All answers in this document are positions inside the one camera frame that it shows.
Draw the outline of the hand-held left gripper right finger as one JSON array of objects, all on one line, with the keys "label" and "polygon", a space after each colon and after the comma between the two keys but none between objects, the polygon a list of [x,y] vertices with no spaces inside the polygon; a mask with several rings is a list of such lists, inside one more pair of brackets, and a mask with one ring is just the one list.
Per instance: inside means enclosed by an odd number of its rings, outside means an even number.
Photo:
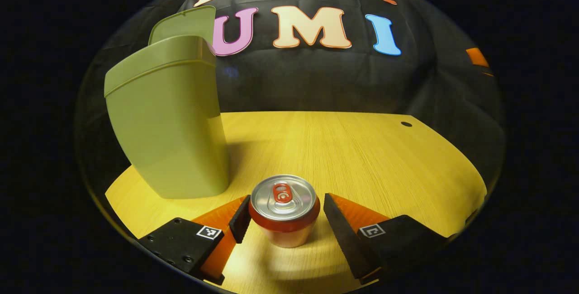
[{"label": "hand-held left gripper right finger", "polygon": [[360,284],[390,280],[426,261],[450,242],[407,214],[389,218],[326,193],[324,213]]}]

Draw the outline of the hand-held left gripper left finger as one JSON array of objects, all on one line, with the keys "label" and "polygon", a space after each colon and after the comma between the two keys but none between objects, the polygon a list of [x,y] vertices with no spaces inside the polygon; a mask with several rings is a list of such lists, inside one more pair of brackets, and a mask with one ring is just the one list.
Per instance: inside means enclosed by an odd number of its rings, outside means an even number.
[{"label": "hand-held left gripper left finger", "polygon": [[221,285],[226,263],[252,219],[249,203],[246,195],[192,220],[172,218],[137,242],[184,273]]}]

